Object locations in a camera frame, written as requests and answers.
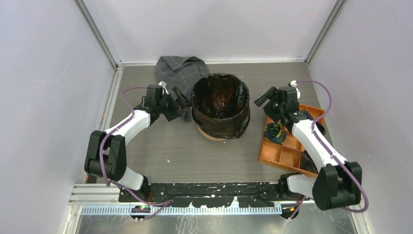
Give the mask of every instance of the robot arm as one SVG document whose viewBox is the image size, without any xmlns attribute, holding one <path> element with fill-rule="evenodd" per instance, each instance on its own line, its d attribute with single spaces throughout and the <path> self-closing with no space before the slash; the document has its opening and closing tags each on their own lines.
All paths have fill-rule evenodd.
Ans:
<svg viewBox="0 0 413 234">
<path fill-rule="evenodd" d="M 175 100 L 163 86 L 149 85 L 143 102 L 136 106 L 128 117 L 105 131 L 94 131 L 89 139 L 85 171 L 94 176 L 103 176 L 99 148 L 103 138 L 116 130 L 103 146 L 104 150 L 110 149 L 109 154 L 103 155 L 107 177 L 117 181 L 118 184 L 139 191 L 147 178 L 127 167 L 126 145 L 138 133 L 151 126 L 161 114 L 165 115 L 168 121 L 172 121 L 180 116 L 183 108 L 190 106 L 190 101 L 177 88 L 173 90 L 177 96 Z"/>
<path fill-rule="evenodd" d="M 359 204 L 361 192 L 351 178 L 343 171 L 339 164 L 331 158 L 337 159 L 349 169 L 357 181 L 361 183 L 361 167 L 356 162 L 340 155 L 322 136 L 318 128 L 312 130 L 313 118 L 307 111 L 301 111 L 298 102 L 299 91 L 295 87 L 271 87 L 261 98 L 254 103 L 264 106 L 265 114 L 274 122 L 280 121 L 287 130 L 298 139 L 313 159 L 317 169 L 317 178 L 305 175 L 286 174 L 279 179 L 282 193 L 298 193 L 314 199 L 321 210 Z M 331 151 L 328 152 L 323 142 Z"/>
</svg>

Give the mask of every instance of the dark object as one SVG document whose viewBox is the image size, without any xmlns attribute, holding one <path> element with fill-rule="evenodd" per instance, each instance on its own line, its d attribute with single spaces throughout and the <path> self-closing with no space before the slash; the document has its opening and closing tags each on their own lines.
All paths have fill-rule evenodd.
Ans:
<svg viewBox="0 0 413 234">
<path fill-rule="evenodd" d="M 361 167 L 357 162 L 346 162 L 344 166 L 361 184 Z M 320 210 L 356 205 L 361 193 L 357 185 L 340 166 L 331 164 L 322 167 L 313 186 L 313 199 Z"/>
<path fill-rule="evenodd" d="M 170 94 L 163 93 L 162 86 L 149 85 L 142 103 L 134 109 L 142 110 L 150 114 L 150 124 L 153 124 L 153 122 L 159 118 L 160 114 L 164 114 L 168 121 L 172 121 L 180 116 L 180 111 L 183 108 L 190 106 L 190 101 L 184 97 L 176 87 L 173 88 L 173 91 L 177 96 L 175 100 Z M 106 133 L 103 131 L 96 130 L 92 132 L 86 152 L 86 173 L 103 177 L 100 166 L 99 148 L 105 136 Z M 105 171 L 108 179 L 118 181 L 126 171 L 125 137 L 121 135 L 109 136 L 103 149 L 106 150 L 109 147 L 109 154 L 103 155 Z"/>
<path fill-rule="evenodd" d="M 317 166 L 314 161 L 311 159 L 310 155 L 306 150 L 301 153 L 301 163 L 300 168 L 312 173 L 318 174 Z"/>
<path fill-rule="evenodd" d="M 265 140 L 282 145 L 287 138 L 287 134 L 279 123 L 269 123 L 264 130 Z"/>
<path fill-rule="evenodd" d="M 325 133 L 326 133 L 324 126 L 323 126 L 321 123 L 319 123 L 319 122 L 316 122 L 316 126 L 317 126 L 317 128 L 319 129 L 319 131 L 321 132 L 321 134 L 324 136 Z"/>
<path fill-rule="evenodd" d="M 295 173 L 288 173 L 288 174 L 283 174 L 280 176 L 278 179 L 278 190 L 277 192 L 280 194 L 281 197 L 290 197 L 294 196 L 295 193 L 291 192 L 290 189 L 288 188 L 288 182 L 287 178 L 290 176 L 298 175 L 298 172 Z"/>
<path fill-rule="evenodd" d="M 294 123 L 313 117 L 307 111 L 300 111 L 300 103 L 297 99 L 297 90 L 294 87 L 271 87 L 262 97 L 255 100 L 257 106 L 264 106 L 265 114 L 275 123 L 281 120 L 281 124 L 292 134 Z"/>
<path fill-rule="evenodd" d="M 155 68 L 158 82 L 164 81 L 166 89 L 172 93 L 172 88 L 177 87 L 183 95 L 190 99 L 192 89 L 196 82 L 209 74 L 207 65 L 197 57 L 164 56 L 160 57 Z M 181 116 L 185 122 L 191 122 L 191 107 L 182 109 Z"/>
<path fill-rule="evenodd" d="M 272 207 L 272 201 L 295 200 L 297 194 L 277 196 L 278 184 L 269 182 L 229 182 L 229 183 L 152 183 L 152 202 L 173 200 L 173 207 L 228 207 L 235 196 L 240 208 Z M 127 193 L 119 193 L 119 202 L 135 202 Z"/>
<path fill-rule="evenodd" d="M 212 137 L 240 138 L 249 124 L 249 91 L 234 75 L 213 73 L 200 79 L 191 103 L 194 121 Z"/>
</svg>

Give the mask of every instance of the black plastic bag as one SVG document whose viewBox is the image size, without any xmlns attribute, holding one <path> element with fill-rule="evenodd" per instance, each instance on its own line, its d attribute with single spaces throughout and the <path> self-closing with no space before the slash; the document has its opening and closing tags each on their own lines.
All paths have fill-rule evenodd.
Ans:
<svg viewBox="0 0 413 234">
<path fill-rule="evenodd" d="M 318 174 L 317 166 L 306 150 L 301 153 L 300 168 Z"/>
<path fill-rule="evenodd" d="M 212 73 L 200 79 L 191 103 L 195 123 L 212 137 L 240 138 L 249 124 L 249 91 L 234 75 Z"/>
</svg>

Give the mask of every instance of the orange tray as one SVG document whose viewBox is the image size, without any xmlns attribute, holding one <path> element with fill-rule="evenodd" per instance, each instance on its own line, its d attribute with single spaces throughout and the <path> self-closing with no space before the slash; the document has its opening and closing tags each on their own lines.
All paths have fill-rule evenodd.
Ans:
<svg viewBox="0 0 413 234">
<path fill-rule="evenodd" d="M 317 118 L 324 113 L 324 110 L 322 109 L 303 104 L 300 104 L 300 110 L 308 111 L 313 118 Z M 266 125 L 272 122 L 273 121 L 268 118 Z M 319 123 L 324 125 L 324 118 L 320 119 Z M 300 168 L 301 152 L 304 151 L 305 148 L 285 127 L 284 130 L 287 134 L 287 138 L 282 145 L 267 141 L 263 137 L 258 162 L 292 172 L 299 172 L 306 176 L 317 177 L 317 174 Z"/>
</svg>

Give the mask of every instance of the blue object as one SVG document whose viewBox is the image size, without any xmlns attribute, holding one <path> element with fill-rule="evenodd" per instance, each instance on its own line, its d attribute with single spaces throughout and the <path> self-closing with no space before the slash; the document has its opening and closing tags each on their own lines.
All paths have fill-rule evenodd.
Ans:
<svg viewBox="0 0 413 234">
<path fill-rule="evenodd" d="M 264 130 L 265 140 L 282 145 L 287 138 L 287 134 L 279 123 L 269 123 Z"/>
</svg>

